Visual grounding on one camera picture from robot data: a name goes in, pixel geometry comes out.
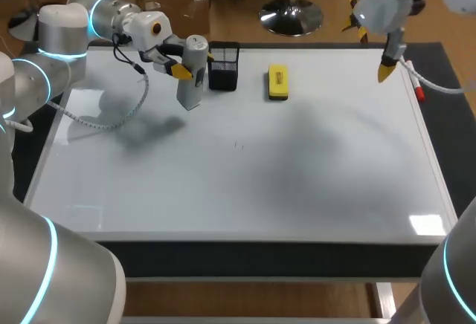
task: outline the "marker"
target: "marker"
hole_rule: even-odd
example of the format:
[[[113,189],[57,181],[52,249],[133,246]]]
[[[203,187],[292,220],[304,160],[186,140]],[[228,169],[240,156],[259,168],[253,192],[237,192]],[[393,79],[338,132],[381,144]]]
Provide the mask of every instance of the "marker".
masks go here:
[[[414,64],[411,62],[411,60],[407,60],[405,63],[412,71],[415,71]],[[419,80],[411,73],[408,73],[408,75],[410,75],[411,84],[414,86],[416,99],[419,103],[424,103],[425,93],[423,92],[423,88],[420,85]]]

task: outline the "whiteboard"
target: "whiteboard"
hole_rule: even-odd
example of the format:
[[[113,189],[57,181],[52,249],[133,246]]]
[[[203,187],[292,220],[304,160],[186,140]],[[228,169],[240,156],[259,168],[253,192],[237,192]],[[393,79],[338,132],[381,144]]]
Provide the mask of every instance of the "whiteboard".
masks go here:
[[[128,57],[138,60],[134,51]],[[177,81],[145,68],[134,119],[99,132],[57,115],[26,204],[95,241],[437,244],[456,222],[400,66],[382,84],[382,50],[242,49],[237,90],[185,111]],[[289,68],[289,99],[266,74]],[[113,123],[140,77],[91,48],[66,108]]]

